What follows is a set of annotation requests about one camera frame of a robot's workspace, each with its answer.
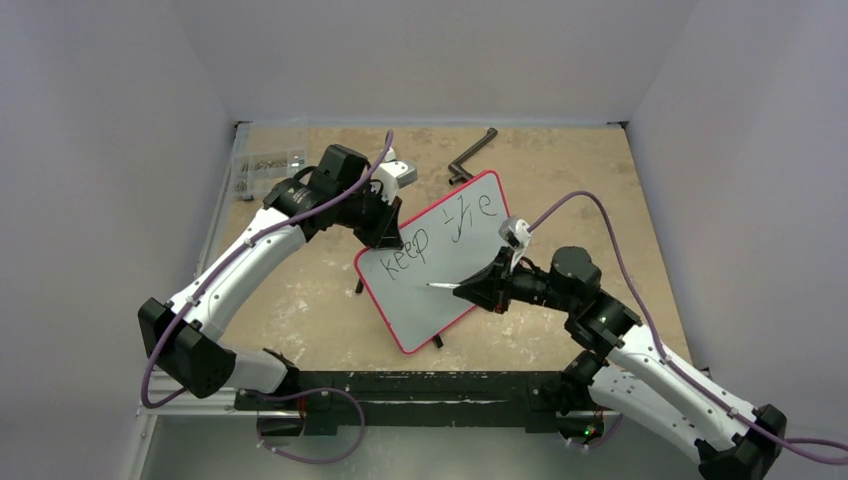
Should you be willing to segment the black white marker pen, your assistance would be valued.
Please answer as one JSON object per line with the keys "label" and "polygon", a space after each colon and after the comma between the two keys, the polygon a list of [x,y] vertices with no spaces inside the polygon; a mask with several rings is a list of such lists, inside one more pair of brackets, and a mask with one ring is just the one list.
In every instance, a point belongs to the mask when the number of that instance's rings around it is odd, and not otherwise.
{"label": "black white marker pen", "polygon": [[446,290],[453,290],[453,289],[456,289],[460,286],[460,284],[458,284],[458,283],[448,283],[448,282],[428,282],[426,285],[429,286],[429,287],[446,289]]}

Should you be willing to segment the red framed whiteboard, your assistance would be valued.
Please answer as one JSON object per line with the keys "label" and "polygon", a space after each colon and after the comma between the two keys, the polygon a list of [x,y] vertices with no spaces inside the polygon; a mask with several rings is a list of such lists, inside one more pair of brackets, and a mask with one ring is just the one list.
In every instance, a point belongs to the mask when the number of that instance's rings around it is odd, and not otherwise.
{"label": "red framed whiteboard", "polygon": [[441,283],[491,262],[510,216],[499,175],[485,171],[400,225],[399,250],[364,249],[354,259],[364,291],[398,348],[413,354],[475,308]]}

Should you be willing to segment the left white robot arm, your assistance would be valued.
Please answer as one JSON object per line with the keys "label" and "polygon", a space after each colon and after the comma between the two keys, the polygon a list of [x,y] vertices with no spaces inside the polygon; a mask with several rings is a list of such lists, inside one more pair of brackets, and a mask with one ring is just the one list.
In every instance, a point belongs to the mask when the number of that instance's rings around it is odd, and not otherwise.
{"label": "left white robot arm", "polygon": [[244,232],[190,285],[166,301],[146,300],[138,310],[148,356],[141,402],[159,408],[150,380],[159,368],[182,392],[207,398],[223,387],[258,391],[272,408],[297,399],[296,367],[269,349],[240,352],[220,343],[234,315],[261,283],[319,232],[352,231],[370,249],[399,250],[400,189],[418,178],[416,168],[386,144],[375,161],[339,145],[320,161],[276,183]]}

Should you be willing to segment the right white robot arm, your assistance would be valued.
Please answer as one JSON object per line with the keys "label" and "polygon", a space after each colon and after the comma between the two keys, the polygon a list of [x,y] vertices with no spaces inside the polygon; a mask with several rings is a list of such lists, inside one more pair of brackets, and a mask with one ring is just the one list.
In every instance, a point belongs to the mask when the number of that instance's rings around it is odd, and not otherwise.
{"label": "right white robot arm", "polygon": [[576,407],[609,407],[674,444],[705,479],[762,479],[787,426],[776,407],[730,393],[675,354],[624,303],[601,287],[601,270],[580,247],[561,247],[549,270],[523,266],[503,247],[454,286],[454,296],[502,314],[512,301],[565,312],[582,352],[563,371]]}

